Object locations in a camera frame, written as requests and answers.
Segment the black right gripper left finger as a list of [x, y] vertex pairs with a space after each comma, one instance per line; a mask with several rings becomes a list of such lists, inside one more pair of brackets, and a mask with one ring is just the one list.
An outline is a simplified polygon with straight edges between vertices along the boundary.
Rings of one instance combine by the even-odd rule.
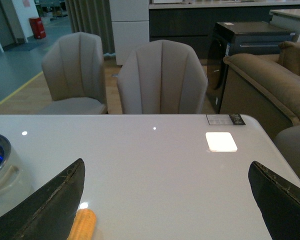
[[0, 240], [65, 240], [81, 201], [85, 163], [79, 158], [0, 217]]

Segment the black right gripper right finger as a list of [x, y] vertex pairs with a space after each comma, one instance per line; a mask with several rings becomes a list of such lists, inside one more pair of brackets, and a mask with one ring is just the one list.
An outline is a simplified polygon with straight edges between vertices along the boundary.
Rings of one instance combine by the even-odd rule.
[[300, 240], [300, 187], [257, 161], [248, 180], [254, 200], [273, 240]]

